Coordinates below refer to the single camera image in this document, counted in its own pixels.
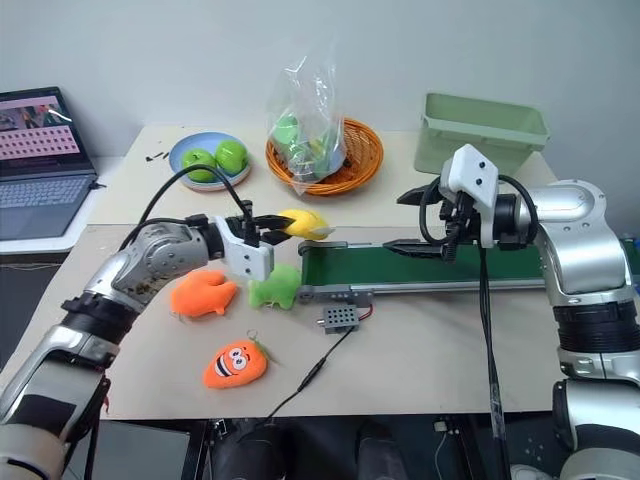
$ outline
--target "green conveyor belt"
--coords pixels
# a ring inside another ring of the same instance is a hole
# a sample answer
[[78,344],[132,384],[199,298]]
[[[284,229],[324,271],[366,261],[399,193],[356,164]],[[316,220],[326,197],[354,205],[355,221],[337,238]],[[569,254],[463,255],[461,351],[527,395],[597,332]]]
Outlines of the green conveyor belt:
[[[631,242],[623,242],[632,272],[640,275],[640,252]],[[487,251],[492,280],[541,278],[538,250]],[[382,247],[310,248],[303,255],[302,284],[362,285],[378,283],[431,283],[477,280],[480,268],[478,250],[473,245],[458,247],[454,264],[436,259],[417,259],[393,253]]]

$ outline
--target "laptop keyboard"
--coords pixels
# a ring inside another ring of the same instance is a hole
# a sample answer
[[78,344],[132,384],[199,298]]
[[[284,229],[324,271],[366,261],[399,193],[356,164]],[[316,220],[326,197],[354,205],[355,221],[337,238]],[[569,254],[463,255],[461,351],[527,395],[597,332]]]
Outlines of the laptop keyboard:
[[88,177],[79,177],[0,185],[0,208],[73,203],[88,184]]

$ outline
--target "white table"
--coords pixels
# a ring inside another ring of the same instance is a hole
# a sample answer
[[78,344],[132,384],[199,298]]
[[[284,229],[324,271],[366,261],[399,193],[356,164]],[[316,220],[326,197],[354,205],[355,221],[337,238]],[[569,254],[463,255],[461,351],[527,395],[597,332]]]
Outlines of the white table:
[[[146,127],[123,168],[110,182],[90,225],[51,282],[18,349],[0,374],[0,388],[34,348],[42,334],[62,318],[59,305],[79,295],[85,282],[117,248],[137,222],[157,188],[171,175],[168,162],[146,156],[167,151],[187,134],[207,129]],[[232,131],[256,158],[263,158],[264,132]],[[254,162],[238,187],[255,202],[256,214],[285,208],[314,208],[339,227],[331,240],[384,241],[417,237],[417,208],[395,205],[398,195],[433,176],[413,170],[417,134],[391,132],[380,137],[385,161],[378,175],[352,194],[299,198]],[[555,178],[544,159],[530,158],[517,177],[526,185]],[[229,215],[236,207],[224,192],[202,194],[181,185],[171,188],[153,216],[184,217],[197,212]],[[278,246],[276,261],[299,265],[297,242]],[[223,268],[212,263],[210,268]],[[164,289],[122,342],[109,370],[110,413],[105,418],[209,418],[263,416],[294,391],[307,370],[338,337],[315,323],[321,308],[296,305],[290,312],[252,310],[246,287],[222,318],[181,323],[169,313],[171,286]],[[494,345],[505,410],[546,410],[551,387],[561,378],[555,349],[555,322],[541,291],[493,295]],[[273,353],[260,380],[227,391],[202,386],[203,369],[215,351],[246,338],[247,330]],[[376,299],[375,313],[330,357],[307,390],[282,415],[479,412],[488,410],[484,340],[477,293],[406,295]]]
[[30,240],[4,240],[0,242],[0,254],[30,254],[30,253],[63,253],[73,248],[80,234],[87,226],[89,216],[98,202],[105,196],[111,179],[122,165],[124,157],[97,157],[92,159],[98,173],[97,182],[107,188],[91,190],[84,203],[71,220],[71,223],[60,237],[34,238]]

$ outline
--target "laptop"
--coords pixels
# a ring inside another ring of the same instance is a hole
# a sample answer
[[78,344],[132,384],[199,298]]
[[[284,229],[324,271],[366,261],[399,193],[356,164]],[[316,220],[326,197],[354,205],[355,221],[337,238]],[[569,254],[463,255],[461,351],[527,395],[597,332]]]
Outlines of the laptop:
[[62,236],[96,178],[60,89],[0,93],[0,240]]

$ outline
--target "green apple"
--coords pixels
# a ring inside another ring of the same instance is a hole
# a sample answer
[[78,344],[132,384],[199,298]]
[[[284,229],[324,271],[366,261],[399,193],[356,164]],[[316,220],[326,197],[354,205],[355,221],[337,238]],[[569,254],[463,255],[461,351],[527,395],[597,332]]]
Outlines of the green apple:
[[236,175],[247,165],[247,149],[233,140],[223,140],[216,149],[216,162],[225,173]]
[[[182,168],[187,168],[191,165],[208,165],[215,168],[216,159],[204,148],[192,148],[182,155]],[[187,173],[187,176],[194,182],[200,183],[209,183],[214,180],[213,173],[209,173],[206,170],[195,170]]]

